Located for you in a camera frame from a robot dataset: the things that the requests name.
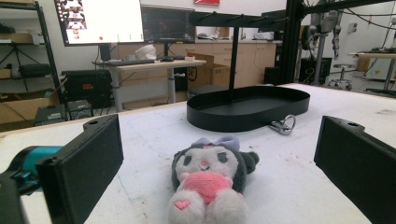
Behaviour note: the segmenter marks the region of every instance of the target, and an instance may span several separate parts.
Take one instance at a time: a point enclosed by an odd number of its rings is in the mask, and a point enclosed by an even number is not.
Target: pink heart
[[[177,201],[177,202],[175,202],[175,206],[176,206],[178,209],[180,209],[180,210],[185,209],[185,208],[188,207],[189,205],[190,205],[190,201],[188,201],[188,200],[185,200],[185,201]]]

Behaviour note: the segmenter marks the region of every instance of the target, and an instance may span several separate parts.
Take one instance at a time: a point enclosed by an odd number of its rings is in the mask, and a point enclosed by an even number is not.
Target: plush toy
[[[243,224],[248,206],[242,193],[259,156],[240,152],[239,140],[227,135],[211,143],[201,138],[175,154],[175,194],[168,207],[172,224]]]

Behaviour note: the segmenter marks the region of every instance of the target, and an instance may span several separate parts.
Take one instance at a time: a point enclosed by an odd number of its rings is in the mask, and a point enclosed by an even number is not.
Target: plush toy face
[[[213,146],[191,148],[177,162],[176,172],[181,174],[205,171],[216,172],[233,178],[238,167],[235,155],[225,147]]]

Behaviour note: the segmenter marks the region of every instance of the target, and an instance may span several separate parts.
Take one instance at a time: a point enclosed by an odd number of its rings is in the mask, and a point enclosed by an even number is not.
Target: plush toy ear
[[[247,166],[247,175],[251,174],[254,170],[256,170],[256,164],[259,162],[260,158],[256,152],[241,152],[242,157],[244,158],[245,165]]]

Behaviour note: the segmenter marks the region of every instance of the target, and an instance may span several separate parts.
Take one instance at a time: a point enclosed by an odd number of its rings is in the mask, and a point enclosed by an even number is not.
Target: cardboard box
[[[0,69],[0,78],[10,78],[11,77],[11,69]]]
[[[189,67],[188,88],[194,88],[204,85],[216,85],[229,87],[230,84],[230,67],[226,65],[216,64],[213,55],[192,53],[196,60],[205,60],[202,66]]]
[[[32,127],[40,106],[59,104],[58,95],[52,89],[0,94],[0,132]]]
[[[0,34],[0,39],[11,39],[12,42],[17,44],[33,44],[33,38],[30,34]]]
[[[18,4],[29,4],[34,5],[35,0],[0,0],[1,3],[18,3]]]

